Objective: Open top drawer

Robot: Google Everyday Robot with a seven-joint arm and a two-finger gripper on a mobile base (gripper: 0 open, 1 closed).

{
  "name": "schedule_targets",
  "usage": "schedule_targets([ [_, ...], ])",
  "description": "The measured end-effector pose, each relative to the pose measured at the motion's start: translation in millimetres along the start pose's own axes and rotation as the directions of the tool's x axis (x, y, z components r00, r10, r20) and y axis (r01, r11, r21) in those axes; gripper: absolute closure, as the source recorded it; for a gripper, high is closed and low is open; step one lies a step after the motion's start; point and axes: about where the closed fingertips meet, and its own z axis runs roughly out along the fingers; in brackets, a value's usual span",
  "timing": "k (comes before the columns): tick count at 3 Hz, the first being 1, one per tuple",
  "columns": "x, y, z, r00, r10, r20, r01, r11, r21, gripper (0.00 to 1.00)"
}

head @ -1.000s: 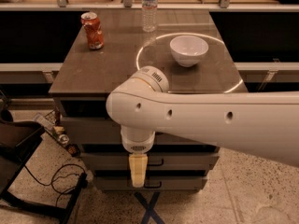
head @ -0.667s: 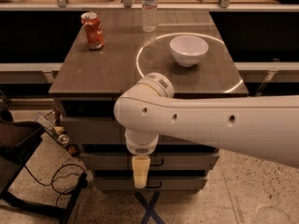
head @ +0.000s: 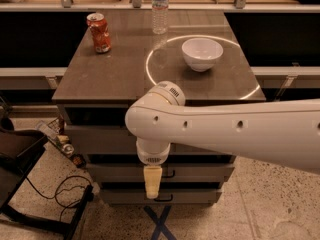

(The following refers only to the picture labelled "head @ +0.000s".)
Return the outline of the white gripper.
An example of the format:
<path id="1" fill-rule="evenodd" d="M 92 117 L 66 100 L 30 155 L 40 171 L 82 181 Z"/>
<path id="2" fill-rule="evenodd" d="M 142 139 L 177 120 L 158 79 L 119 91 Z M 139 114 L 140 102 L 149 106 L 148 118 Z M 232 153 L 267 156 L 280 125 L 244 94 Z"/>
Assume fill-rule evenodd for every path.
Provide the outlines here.
<path id="1" fill-rule="evenodd" d="M 143 164 L 148 165 L 143 169 L 146 196 L 148 199 L 155 199 L 159 195 L 162 178 L 160 165 L 168 158 L 171 144 L 138 138 L 136 147 L 138 158 Z"/>

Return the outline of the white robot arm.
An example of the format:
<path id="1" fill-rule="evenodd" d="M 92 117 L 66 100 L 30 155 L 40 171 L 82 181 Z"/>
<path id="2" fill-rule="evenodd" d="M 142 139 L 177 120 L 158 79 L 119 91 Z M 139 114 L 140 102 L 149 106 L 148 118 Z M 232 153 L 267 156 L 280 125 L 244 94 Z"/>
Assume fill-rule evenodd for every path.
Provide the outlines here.
<path id="1" fill-rule="evenodd" d="M 174 83 L 162 81 L 127 110 L 137 137 L 146 196 L 158 197 L 162 168 L 173 143 L 320 171 L 320 100 L 188 107 Z"/>

